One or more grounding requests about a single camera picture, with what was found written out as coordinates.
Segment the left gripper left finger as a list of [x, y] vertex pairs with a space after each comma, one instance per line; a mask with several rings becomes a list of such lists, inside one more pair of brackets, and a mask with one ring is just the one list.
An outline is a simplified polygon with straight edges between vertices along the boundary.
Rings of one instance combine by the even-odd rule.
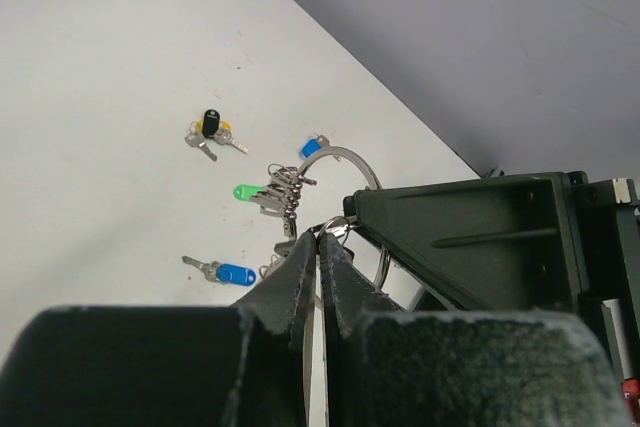
[[304, 426], [316, 241], [227, 307], [65, 306], [1, 370], [5, 426]]

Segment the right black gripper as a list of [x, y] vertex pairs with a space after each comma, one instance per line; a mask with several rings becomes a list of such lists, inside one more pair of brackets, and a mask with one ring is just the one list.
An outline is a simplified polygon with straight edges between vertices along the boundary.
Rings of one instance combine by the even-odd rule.
[[343, 211], [367, 241], [458, 308], [580, 306], [616, 380], [639, 381], [639, 197], [631, 179], [550, 172], [359, 190]]

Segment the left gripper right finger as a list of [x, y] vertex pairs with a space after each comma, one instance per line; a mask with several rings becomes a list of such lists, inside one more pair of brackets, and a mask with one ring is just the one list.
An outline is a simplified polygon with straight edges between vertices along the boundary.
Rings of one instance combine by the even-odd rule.
[[577, 317], [401, 309], [319, 240], [333, 426], [624, 426], [628, 411]]

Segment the silver keyring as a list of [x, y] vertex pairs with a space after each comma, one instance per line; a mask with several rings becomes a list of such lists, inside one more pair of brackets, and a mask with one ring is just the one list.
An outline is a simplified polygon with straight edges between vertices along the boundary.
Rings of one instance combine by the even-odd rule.
[[[249, 183], [266, 185], [269, 181], [268, 165], [276, 162], [276, 160], [289, 160], [290, 166], [296, 169], [303, 163], [298, 159], [297, 163], [293, 162], [293, 157], [286, 156], [276, 159], [276, 156], [270, 155], [274, 153], [283, 154], [283, 149], [253, 152], [249, 157], [249, 167], [246, 167], [246, 177], [250, 178]], [[358, 150], [364, 162], [370, 166], [370, 169], [358, 167], [350, 158], [340, 157], [341, 160], [336, 161], [331, 155], [326, 155], [315, 161], [308, 169], [307, 175], [318, 182], [315, 186], [304, 184], [302, 188], [300, 206], [297, 208], [297, 228], [298, 233], [306, 228], [317, 224], [326, 223], [333, 217], [343, 215], [342, 201], [346, 196], [352, 195], [356, 190], [362, 190], [369, 186], [367, 177], [362, 170], [367, 170], [367, 175], [375, 174], [382, 187], [399, 187], [406, 185], [407, 179], [410, 180], [411, 175], [408, 174], [407, 159], [400, 155], [398, 149], [381, 149], [366, 148]], [[251, 248], [252, 262], [259, 272], [267, 273], [269, 269], [275, 268], [276, 256], [273, 251], [273, 244], [288, 240], [283, 235], [282, 221], [279, 218], [261, 215], [262, 220], [255, 221], [256, 232], [251, 234], [255, 245]], [[346, 247], [352, 248], [358, 254], [355, 265], [370, 280], [375, 279], [380, 253], [376, 248], [369, 246], [363, 238], [352, 232], [346, 241]], [[397, 298], [402, 295], [408, 295], [413, 287], [413, 281], [408, 274], [401, 271], [399, 265], [395, 262], [390, 263], [388, 278], [383, 285], [383, 291]]]

